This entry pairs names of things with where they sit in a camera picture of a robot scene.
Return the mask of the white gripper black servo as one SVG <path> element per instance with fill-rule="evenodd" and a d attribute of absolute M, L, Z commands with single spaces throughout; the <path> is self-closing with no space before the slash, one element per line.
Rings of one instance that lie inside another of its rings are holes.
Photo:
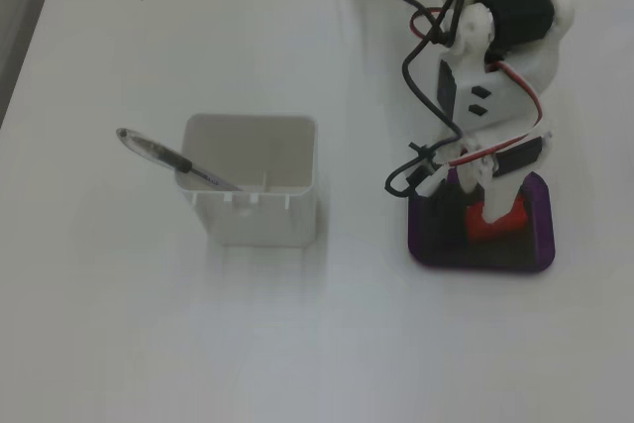
<path fill-rule="evenodd" d="M 482 217 L 493 224 L 511 211 L 527 173 L 550 151 L 539 93 L 504 61 L 466 72 L 446 57 L 439 62 L 438 103 L 462 131 L 440 157 L 465 195 L 484 190 Z"/>

